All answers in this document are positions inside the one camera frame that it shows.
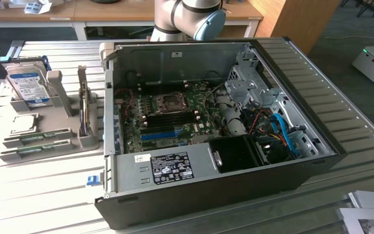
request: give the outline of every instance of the metal table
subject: metal table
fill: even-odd
[[[328,173],[312,177],[293,191],[118,233],[341,233],[336,209],[349,206],[347,193],[374,191],[374,125],[289,41],[257,40],[349,155]],[[17,49],[19,57],[47,56],[51,69],[62,72],[67,94],[77,91],[76,67],[86,65],[89,87],[104,97],[98,44],[100,41],[25,42],[11,50]],[[0,133],[13,116],[7,95],[0,83]],[[101,115],[98,99],[98,126]],[[89,203],[93,195],[84,188],[86,176],[102,168],[102,163],[101,149],[22,162],[0,161],[0,233],[113,233]]]

